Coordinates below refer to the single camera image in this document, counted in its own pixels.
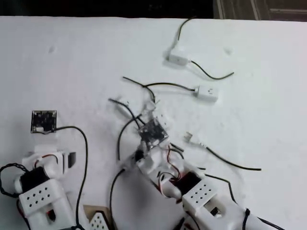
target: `black circuit board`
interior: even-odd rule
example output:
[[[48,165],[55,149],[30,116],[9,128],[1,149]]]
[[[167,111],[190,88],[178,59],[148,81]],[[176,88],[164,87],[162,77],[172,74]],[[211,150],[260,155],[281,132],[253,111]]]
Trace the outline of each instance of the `black circuit board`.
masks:
[[[32,111],[31,133],[48,132],[57,128],[57,111]]]
[[[168,138],[167,132],[162,128],[157,119],[153,119],[141,127],[139,134],[142,140],[145,141],[148,149],[152,149]]]

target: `hole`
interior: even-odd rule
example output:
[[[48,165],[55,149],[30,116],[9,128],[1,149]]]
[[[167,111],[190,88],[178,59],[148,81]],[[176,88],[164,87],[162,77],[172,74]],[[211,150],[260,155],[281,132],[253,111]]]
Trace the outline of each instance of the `hole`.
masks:
[[[54,212],[54,210],[50,210],[49,212],[47,212],[47,216],[49,217],[49,219],[51,221],[55,221],[56,220],[56,213]]]

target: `cable connector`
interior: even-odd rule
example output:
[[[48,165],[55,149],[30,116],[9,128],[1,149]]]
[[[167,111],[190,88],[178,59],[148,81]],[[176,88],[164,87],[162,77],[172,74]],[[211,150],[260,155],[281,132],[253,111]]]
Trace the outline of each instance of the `cable connector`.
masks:
[[[190,62],[184,49],[177,45],[170,51],[168,60],[180,66],[186,66]]]
[[[195,96],[208,102],[216,102],[219,98],[219,90],[210,86],[199,86],[195,90]]]
[[[200,145],[200,146],[205,147],[205,148],[207,147],[204,143],[202,143],[200,141],[200,139],[197,136],[195,136],[195,135],[193,135],[189,132],[186,132],[184,139],[190,144]]]

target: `wire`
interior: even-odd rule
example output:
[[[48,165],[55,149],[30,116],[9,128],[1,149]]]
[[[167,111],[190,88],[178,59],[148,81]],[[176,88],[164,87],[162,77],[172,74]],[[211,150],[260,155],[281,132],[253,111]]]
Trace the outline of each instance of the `wire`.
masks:
[[[59,160],[58,160],[57,156],[56,156],[56,155],[54,155],[54,154],[47,154],[47,155],[45,155],[45,156],[42,156],[42,158],[45,158],[45,157],[50,157],[50,156],[55,157],[55,158],[56,158],[56,160],[57,160],[57,164],[59,163]],[[34,163],[34,168],[35,168],[35,169],[36,169],[36,165],[37,165],[37,163],[39,163],[39,160],[36,160],[36,161],[35,161],[35,163]]]
[[[246,229],[246,222],[248,220],[248,216],[250,215],[250,210],[247,208],[245,211],[245,216],[244,216],[244,220],[243,220],[243,224],[242,224],[242,230]]]
[[[24,167],[22,164],[18,164],[18,163],[10,163],[10,164],[7,164],[3,167],[0,168],[0,191],[3,195],[6,195],[6,196],[9,196],[9,197],[12,197],[12,198],[18,198],[19,194],[18,193],[8,193],[4,190],[4,188],[2,187],[2,180],[1,180],[1,172],[3,170],[5,170],[6,168],[10,168],[10,167],[16,167],[24,172],[28,172],[28,170],[26,169],[26,167]]]
[[[269,226],[271,226],[271,227],[273,227],[273,228],[276,228],[276,229],[278,229],[278,230],[285,230],[285,229],[283,229],[283,228],[277,226],[276,224],[273,224],[273,223],[271,223],[271,222],[269,222],[269,221],[267,221],[267,220],[265,220],[265,219],[261,219],[261,218],[259,218],[259,217],[258,217],[258,219],[260,219],[263,223],[265,223],[265,224],[267,224],[267,225],[269,225]]]
[[[180,152],[179,150],[171,149],[171,151],[178,153],[181,156],[181,158],[184,159],[184,156],[183,156],[182,152]]]
[[[120,170],[120,171],[116,174],[116,176],[115,176],[114,179],[113,179],[112,185],[111,185],[110,200],[109,200],[109,202],[110,202],[110,215],[111,215],[111,228],[112,228],[112,230],[115,229],[115,223],[114,223],[114,218],[113,218],[113,210],[112,210],[112,196],[113,196],[114,185],[115,185],[115,182],[116,182],[116,180],[118,179],[118,177],[119,177],[124,171],[125,171],[125,170],[122,169],[122,170]]]
[[[24,216],[24,213],[23,213],[23,211],[21,210],[21,208],[19,207],[19,204],[20,204],[20,201],[19,201],[19,199],[17,199],[17,201],[16,201],[17,210],[18,210],[19,214],[21,215],[21,217],[24,219],[25,224],[27,225],[28,229],[31,230],[30,225],[29,225],[29,221],[28,221],[28,219]]]
[[[170,145],[173,146],[175,149],[178,149],[179,151],[184,152],[184,149],[182,149],[181,147],[179,147],[179,146],[177,146],[173,143],[170,143]]]
[[[196,18],[196,16],[191,17],[191,18],[189,18],[189,19],[186,19],[186,20],[181,24],[181,26],[179,27],[179,31],[178,31],[178,38],[177,38],[177,41],[179,41],[179,39],[180,39],[181,29],[182,29],[183,25],[184,25],[185,23],[187,23],[188,21],[194,19],[194,18]]]
[[[143,125],[145,125],[146,123],[140,118],[141,114],[137,116],[136,119],[138,119]]]
[[[132,118],[130,121],[128,121],[124,127],[121,129],[120,133],[119,133],[119,137],[117,139],[117,146],[116,146],[116,149],[117,149],[117,159],[120,161],[120,140],[121,140],[121,136],[123,135],[125,129],[127,128],[127,126],[132,122],[134,121],[134,119]]]
[[[177,179],[179,180],[181,178],[181,173],[180,173],[179,169],[170,162],[170,159],[169,159],[170,153],[171,153],[171,148],[168,147],[168,153],[167,153],[166,160],[176,170],[176,172],[178,173]]]
[[[233,191],[232,191],[231,183],[228,180],[220,178],[220,177],[217,177],[217,176],[212,176],[212,175],[209,175],[209,174],[206,174],[206,173],[205,173],[205,175],[208,176],[208,177],[211,177],[211,178],[214,178],[214,179],[226,182],[228,184],[228,188],[229,188],[231,199],[233,200],[233,202],[235,202],[237,204],[237,202],[235,200],[235,197],[234,197],[234,194],[233,194]]]
[[[139,82],[137,82],[137,81],[135,81],[135,80],[132,80],[132,79],[130,79],[130,78],[127,78],[127,77],[123,77],[123,78],[126,79],[126,80],[129,80],[129,81],[132,81],[132,82],[134,82],[134,83],[136,83],[136,84],[142,86],[143,88],[146,88],[146,89],[150,92],[150,94],[152,95],[152,101],[153,101],[153,103],[155,103],[155,94],[154,94],[154,92],[153,92],[151,89],[149,89],[149,88],[146,87],[145,85],[143,85],[143,84],[141,84],[141,83],[139,83]]]
[[[196,222],[195,218],[194,218],[189,212],[187,212],[187,214],[192,218],[192,220],[194,221],[194,223],[195,223],[196,226],[197,226],[197,229],[198,229],[198,230],[201,230],[201,229],[200,229],[200,226],[199,226],[198,223]]]
[[[82,180],[82,183],[81,183],[81,187],[80,187],[79,195],[78,195],[78,199],[77,199],[77,204],[76,204],[76,226],[72,227],[72,229],[79,228],[81,230],[85,230],[84,227],[79,222],[79,204],[80,204],[81,194],[82,194],[82,190],[83,190],[85,179],[86,179],[87,165],[88,165],[88,142],[87,142],[86,135],[85,135],[85,133],[80,128],[78,128],[76,126],[63,126],[63,127],[59,127],[59,128],[53,129],[53,130],[48,131],[48,132],[41,132],[41,134],[47,135],[47,134],[55,132],[55,131],[60,131],[60,130],[69,129],[69,128],[77,129],[82,134],[82,136],[84,137],[84,141],[85,141],[85,168],[84,168],[84,176],[83,176],[83,180]]]
[[[226,160],[225,158],[221,157],[220,155],[218,155],[216,152],[214,152],[211,148],[209,148],[208,146],[205,146],[205,148],[210,152],[212,153],[215,157],[217,157],[218,159],[220,159],[221,161],[227,163],[227,164],[230,164],[234,167],[237,167],[237,168],[240,168],[240,169],[244,169],[244,170],[251,170],[251,171],[261,171],[262,169],[258,169],[258,168],[248,168],[248,167],[244,167],[244,166],[241,166],[241,165],[238,165],[238,164],[234,164],[228,160]]]
[[[151,83],[151,84],[145,85],[145,87],[154,86],[154,85],[172,85],[172,86],[182,88],[184,90],[193,91],[193,92],[195,91],[195,89],[191,89],[191,88],[188,88],[186,86],[175,84],[175,83],[170,83],[170,82],[156,82],[156,83]]]
[[[215,77],[212,77],[211,75],[209,75],[199,64],[197,64],[195,61],[192,61],[191,60],[191,63],[193,63],[194,65],[196,65],[198,68],[200,68],[201,69],[201,71],[204,73],[204,74],[206,74],[209,78],[211,78],[211,79],[214,79],[214,80],[222,80],[222,79],[225,79],[225,78],[228,78],[228,77],[230,77],[231,75],[233,75],[235,72],[231,72],[231,73],[229,73],[229,74],[227,74],[226,76],[223,76],[223,77],[221,77],[221,78],[215,78]]]
[[[133,112],[131,111],[131,109],[130,109],[126,104],[124,104],[124,103],[122,103],[122,102],[119,102],[119,101],[116,101],[116,100],[111,99],[111,98],[109,98],[109,101],[114,102],[114,103],[117,103],[117,104],[120,104],[120,105],[126,107],[126,109],[129,110],[129,112],[130,112],[130,114],[131,114],[133,120],[134,120],[135,123],[137,124],[138,128],[140,128],[140,125],[139,125],[138,121],[136,120],[135,115],[133,114]]]
[[[159,178],[158,178],[158,188],[159,188],[159,191],[160,191],[160,193],[161,193],[164,197],[170,198],[169,196],[164,195],[163,190],[162,190],[162,187],[161,187],[161,178],[162,178],[162,175],[164,175],[164,174],[169,174],[169,175],[171,175],[171,176],[172,176],[172,177],[170,178],[171,180],[172,180],[172,179],[177,179],[177,178],[176,178],[173,174],[171,174],[170,172],[162,172],[162,173],[160,173],[160,175],[159,175]]]

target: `perforated white plate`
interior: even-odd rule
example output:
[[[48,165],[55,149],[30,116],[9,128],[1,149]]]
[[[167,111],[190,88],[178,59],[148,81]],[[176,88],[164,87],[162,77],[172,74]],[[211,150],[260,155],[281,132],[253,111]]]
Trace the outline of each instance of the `perforated white plate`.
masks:
[[[91,230],[109,230],[104,215],[97,212],[90,222]]]
[[[202,179],[182,197],[183,205],[193,213],[204,206],[217,193],[216,188],[206,179]]]

